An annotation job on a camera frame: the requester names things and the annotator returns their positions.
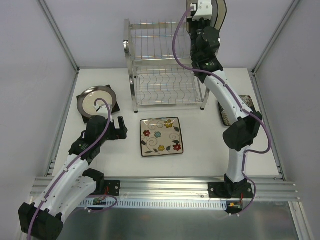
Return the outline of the white square plate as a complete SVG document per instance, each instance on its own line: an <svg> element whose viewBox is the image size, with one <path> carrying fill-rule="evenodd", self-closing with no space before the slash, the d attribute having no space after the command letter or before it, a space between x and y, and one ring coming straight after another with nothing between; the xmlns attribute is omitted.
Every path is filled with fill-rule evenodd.
<svg viewBox="0 0 320 240"><path fill-rule="evenodd" d="M218 6L218 1L217 0L212 0L211 1L212 5L212 16L211 16L211 27L214 27L216 25L217 19L218 19L218 14L219 14L219 6Z"/></svg>
<svg viewBox="0 0 320 240"><path fill-rule="evenodd" d="M216 0L216 6L217 6L217 17L216 17L216 22L214 24L214 28L220 31L225 22L228 8L225 0Z"/></svg>

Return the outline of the colourful flower plate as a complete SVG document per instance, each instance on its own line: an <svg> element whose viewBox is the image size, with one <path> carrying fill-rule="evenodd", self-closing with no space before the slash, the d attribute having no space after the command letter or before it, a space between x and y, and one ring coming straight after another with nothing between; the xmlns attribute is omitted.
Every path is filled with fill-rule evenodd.
<svg viewBox="0 0 320 240"><path fill-rule="evenodd" d="M179 118L142 119L140 151L143 158L183 154L184 144Z"/></svg>

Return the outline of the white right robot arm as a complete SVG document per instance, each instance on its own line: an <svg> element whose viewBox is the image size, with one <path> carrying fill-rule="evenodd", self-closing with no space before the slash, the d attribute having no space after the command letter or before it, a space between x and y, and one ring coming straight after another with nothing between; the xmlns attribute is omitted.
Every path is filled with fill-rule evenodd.
<svg viewBox="0 0 320 240"><path fill-rule="evenodd" d="M243 154L253 144L260 129L262 115L249 108L230 87L218 61L220 32L210 20L187 19L190 35L190 57L194 74L210 90L226 113L230 126L222 134L229 148L229 162L224 175L224 192L234 198L247 183L243 175Z"/></svg>

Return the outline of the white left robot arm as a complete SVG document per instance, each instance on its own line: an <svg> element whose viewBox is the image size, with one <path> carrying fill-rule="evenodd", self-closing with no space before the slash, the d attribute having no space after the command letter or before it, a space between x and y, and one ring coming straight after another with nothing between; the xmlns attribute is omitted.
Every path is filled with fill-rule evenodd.
<svg viewBox="0 0 320 240"><path fill-rule="evenodd" d="M105 142L127 138L123 117L119 116L117 121L119 127L109 117L91 117L46 189L32 203L20 206L20 228L28 239L56 240L67 218L85 198L106 192L105 175L90 165Z"/></svg>

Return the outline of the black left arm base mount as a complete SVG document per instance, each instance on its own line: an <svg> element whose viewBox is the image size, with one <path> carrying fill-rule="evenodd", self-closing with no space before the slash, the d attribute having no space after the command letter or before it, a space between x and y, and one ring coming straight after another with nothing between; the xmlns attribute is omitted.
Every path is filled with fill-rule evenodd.
<svg viewBox="0 0 320 240"><path fill-rule="evenodd" d="M105 179L97 183L96 189L91 195L111 195L117 197L120 195L120 189L120 180Z"/></svg>

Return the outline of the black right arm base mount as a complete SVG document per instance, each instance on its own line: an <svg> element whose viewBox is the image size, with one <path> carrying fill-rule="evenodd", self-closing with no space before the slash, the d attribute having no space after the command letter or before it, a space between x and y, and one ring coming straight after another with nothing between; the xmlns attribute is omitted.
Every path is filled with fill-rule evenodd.
<svg viewBox="0 0 320 240"><path fill-rule="evenodd" d="M252 199L254 193L252 185L246 178L243 178L240 182L233 182L226 174L223 181L209 182L207 187L210 198Z"/></svg>

